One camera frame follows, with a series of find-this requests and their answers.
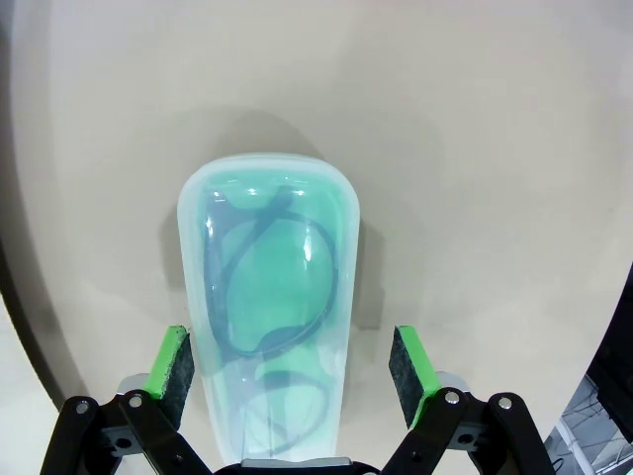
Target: teal plastic case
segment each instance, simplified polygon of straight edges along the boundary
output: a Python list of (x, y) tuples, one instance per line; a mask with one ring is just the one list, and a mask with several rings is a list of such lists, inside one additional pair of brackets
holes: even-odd
[(185, 184), (189, 311), (225, 463), (334, 455), (359, 222), (350, 183), (314, 158), (222, 158)]

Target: translucent lid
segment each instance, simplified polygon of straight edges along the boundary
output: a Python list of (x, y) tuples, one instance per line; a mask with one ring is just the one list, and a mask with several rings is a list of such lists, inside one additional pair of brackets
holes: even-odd
[(349, 182), (297, 155), (216, 160), (183, 188), (178, 226), (225, 463), (333, 456), (359, 226)]

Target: screw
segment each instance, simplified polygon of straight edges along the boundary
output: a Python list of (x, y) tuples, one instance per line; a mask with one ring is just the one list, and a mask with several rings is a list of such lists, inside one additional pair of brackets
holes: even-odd
[(89, 408), (90, 406), (88, 405), (86, 401), (81, 401), (77, 403), (77, 406), (75, 406), (75, 412), (77, 414), (85, 414)]
[(444, 396), (444, 399), (446, 400), (448, 404), (459, 403), (459, 395), (457, 393), (454, 393), (453, 391), (449, 391), (448, 393), (446, 393), (446, 395)]
[(138, 407), (140, 407), (141, 404), (142, 404), (142, 397), (140, 395), (134, 394), (130, 398), (130, 407), (131, 408), (138, 408)]
[(512, 407), (512, 401), (509, 398), (501, 398), (498, 400), (498, 405), (502, 409), (510, 409)]

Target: white round table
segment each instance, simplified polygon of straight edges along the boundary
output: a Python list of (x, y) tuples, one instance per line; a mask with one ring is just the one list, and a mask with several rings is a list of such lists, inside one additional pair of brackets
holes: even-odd
[[(106, 402), (189, 325), (187, 178), (296, 152), (361, 203), (338, 453), (382, 466), (405, 435), (405, 324), (547, 435), (633, 257), (632, 25), (599, 0), (16, 2), (2, 239), (61, 389)], [(207, 414), (196, 378), (181, 432), (217, 469)]]

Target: green tape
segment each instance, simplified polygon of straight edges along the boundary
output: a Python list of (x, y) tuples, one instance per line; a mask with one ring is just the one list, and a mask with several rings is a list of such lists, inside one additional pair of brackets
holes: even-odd
[(142, 388), (149, 393), (151, 399), (160, 400), (164, 396), (176, 354), (186, 337), (187, 329), (182, 326), (172, 326), (167, 329), (151, 372)]
[(423, 389), (422, 397), (419, 400), (417, 411), (415, 412), (415, 417), (411, 423), (411, 427), (414, 428), (424, 411), (424, 403), (429, 397), (439, 391), (442, 386), (437, 374), (435, 374), (435, 369), (431, 364), (431, 360), (428, 359), (428, 355), (422, 346), (422, 342), (419, 340), (419, 336), (417, 336), (415, 328), (411, 326), (403, 326), (398, 327), (398, 331), (400, 332), (405, 348), (407, 349), (408, 357), (411, 360), (417, 379)]

